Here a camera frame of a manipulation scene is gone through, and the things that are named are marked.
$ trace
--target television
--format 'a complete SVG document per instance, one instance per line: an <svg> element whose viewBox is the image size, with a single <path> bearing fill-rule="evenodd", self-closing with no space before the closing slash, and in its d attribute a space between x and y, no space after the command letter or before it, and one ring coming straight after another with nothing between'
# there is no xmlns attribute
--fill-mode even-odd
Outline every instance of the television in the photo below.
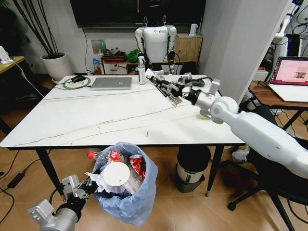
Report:
<svg viewBox="0 0 308 231"><path fill-rule="evenodd" d="M70 0L78 27L137 28L143 25L147 0ZM161 0L167 23L176 28L200 25L206 0Z"/></svg>

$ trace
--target silver laptop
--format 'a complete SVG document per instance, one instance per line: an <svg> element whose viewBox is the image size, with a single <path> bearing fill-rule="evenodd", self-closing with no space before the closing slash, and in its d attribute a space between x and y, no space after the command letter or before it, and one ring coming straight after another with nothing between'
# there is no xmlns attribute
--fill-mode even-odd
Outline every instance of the silver laptop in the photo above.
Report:
<svg viewBox="0 0 308 231"><path fill-rule="evenodd" d="M269 87L285 102L308 103L308 58L279 57Z"/></svg>
<svg viewBox="0 0 308 231"><path fill-rule="evenodd" d="M131 77L98 77L91 90L129 90Z"/></svg>

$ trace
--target floor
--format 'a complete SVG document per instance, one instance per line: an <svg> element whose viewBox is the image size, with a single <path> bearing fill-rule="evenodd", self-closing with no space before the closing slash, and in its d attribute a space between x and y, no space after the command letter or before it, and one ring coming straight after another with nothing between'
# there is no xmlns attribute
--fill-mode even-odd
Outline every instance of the floor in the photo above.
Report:
<svg viewBox="0 0 308 231"><path fill-rule="evenodd" d="M13 128L29 110L14 110L4 115L2 118ZM294 111L287 111L289 117ZM302 114L303 119L308 118L308 113ZM283 123L286 122L285 114L279 115ZM298 136L308 139L308 131L303 125L303 121L298 119L294 123L294 129ZM149 219L141 227L135 227L116 220L106 214L99 207L93 196L86 203L82 218L76 225L76 231L286 231L287 228L265 192L260 192L255 196L243 201L233 212L227 209L227 204L236 198L240 193L247 190L251 185L233 173L240 185L239 190L235 187L227 187L222 180L222 170L220 169L211 196L204 196L210 165L205 170L205 182L194 192L181 194L174 186L175 163L177 147L171 148L144 148L143 149L158 166L159 172L156 180L156 199L153 211ZM223 158L229 158L229 148L226 148ZM9 151L0 148L0 169L7 171L16 151ZM87 150L52 150L50 157L60 179L77 173L79 179L84 178L84 172L91 171L94 161L86 158ZM37 159L34 151L21 151L10 171L10 173L0 181L0 186L5 186L12 178L25 169L33 160ZM54 187L49 180L40 161L34 163L26 173L26 176L15 189L8 190L15 197L15 205L0 224L0 231L8 230L39 230L38 225L27 214L36 201L49 198ZM0 219L5 215L11 206L11 198L0 193ZM57 208L62 203L61 197L56 194L53 198L53 206ZM282 198L285 210L297 231L308 230L308 225L296 219L290 212L286 200ZM296 213L308 220L305 208L302 205L292 203Z"/></svg>

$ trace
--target wall socket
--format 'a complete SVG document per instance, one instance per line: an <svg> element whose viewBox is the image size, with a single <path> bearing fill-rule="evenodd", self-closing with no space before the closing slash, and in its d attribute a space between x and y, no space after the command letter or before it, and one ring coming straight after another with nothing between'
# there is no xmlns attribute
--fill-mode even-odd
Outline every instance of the wall socket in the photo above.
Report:
<svg viewBox="0 0 308 231"><path fill-rule="evenodd" d="M102 50L102 53L106 54L107 47L104 39L93 39L91 40L91 44L94 54L99 54L98 50Z"/></svg>

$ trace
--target black trash can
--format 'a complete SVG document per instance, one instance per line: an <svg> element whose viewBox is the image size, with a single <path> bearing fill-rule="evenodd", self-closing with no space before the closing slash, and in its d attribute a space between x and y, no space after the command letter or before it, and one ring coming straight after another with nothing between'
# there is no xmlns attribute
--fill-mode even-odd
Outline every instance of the black trash can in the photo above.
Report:
<svg viewBox="0 0 308 231"><path fill-rule="evenodd" d="M179 148L176 166L176 184L182 193L192 192L204 180L211 152L205 145L185 145Z"/></svg>

